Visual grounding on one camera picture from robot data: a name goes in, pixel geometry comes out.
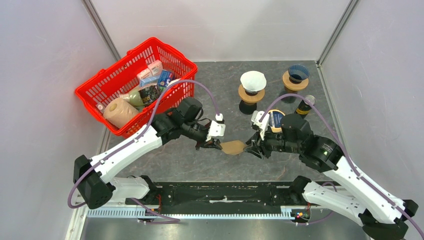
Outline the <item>brown paper coffee filter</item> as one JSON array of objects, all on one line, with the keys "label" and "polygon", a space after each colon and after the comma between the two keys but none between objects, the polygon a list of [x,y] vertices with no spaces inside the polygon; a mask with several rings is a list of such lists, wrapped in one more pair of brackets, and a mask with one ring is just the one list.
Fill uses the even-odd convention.
[{"label": "brown paper coffee filter", "polygon": [[247,147],[247,145],[240,140],[222,142],[220,145],[222,147],[221,150],[227,155],[239,155],[243,153],[244,148]]}]

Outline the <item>wooden dripper ring holder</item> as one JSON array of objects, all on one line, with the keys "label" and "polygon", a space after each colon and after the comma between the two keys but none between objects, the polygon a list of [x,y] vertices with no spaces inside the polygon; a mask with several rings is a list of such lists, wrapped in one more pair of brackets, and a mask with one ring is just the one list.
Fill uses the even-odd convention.
[{"label": "wooden dripper ring holder", "polygon": [[256,93],[248,93],[240,84],[238,87],[238,95],[240,96],[242,103],[247,105],[254,105],[263,100],[265,96],[265,89],[262,89]]}]

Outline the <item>white paper coffee filter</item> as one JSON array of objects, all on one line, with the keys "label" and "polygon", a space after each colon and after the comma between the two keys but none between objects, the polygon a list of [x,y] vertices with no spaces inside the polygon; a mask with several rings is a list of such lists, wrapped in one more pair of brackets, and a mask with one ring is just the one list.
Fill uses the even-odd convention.
[{"label": "white paper coffee filter", "polygon": [[243,73],[240,77],[242,87],[249,93],[257,93],[267,85],[267,80],[262,72],[251,70]]}]

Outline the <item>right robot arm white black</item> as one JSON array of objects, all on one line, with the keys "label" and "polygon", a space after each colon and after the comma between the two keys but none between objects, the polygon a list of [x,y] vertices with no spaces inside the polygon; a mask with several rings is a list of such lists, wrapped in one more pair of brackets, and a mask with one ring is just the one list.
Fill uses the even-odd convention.
[{"label": "right robot arm white black", "polygon": [[402,240],[407,221],[418,210],[410,199],[400,199],[372,180],[349,161],[333,140],[313,133],[307,120],[292,113],[281,119],[281,132],[269,126],[270,115],[255,111],[252,115],[254,135],[247,141],[245,151],[259,158],[273,152],[298,154],[307,167],[336,181],[349,195],[328,190],[311,179],[298,176],[289,187],[289,200],[300,205],[316,204],[357,223],[374,240]]}]

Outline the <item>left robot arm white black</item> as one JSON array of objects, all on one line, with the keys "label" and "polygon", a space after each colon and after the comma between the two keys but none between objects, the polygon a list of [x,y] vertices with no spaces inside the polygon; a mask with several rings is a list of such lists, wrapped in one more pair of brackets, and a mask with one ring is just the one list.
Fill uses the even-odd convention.
[{"label": "left robot arm white black", "polygon": [[223,114],[217,113],[215,119],[206,125],[200,124],[198,116],[202,114],[203,105],[197,99],[187,97],[177,107],[152,115],[146,125],[110,150],[91,158],[85,155],[77,157],[68,206],[76,208],[72,204],[75,191],[79,192],[83,203],[91,210],[112,199],[135,198],[144,204],[152,204],[157,198],[157,191],[148,177],[120,178],[117,174],[143,155],[180,136],[195,141],[196,150],[221,150],[219,139],[225,133]]}]

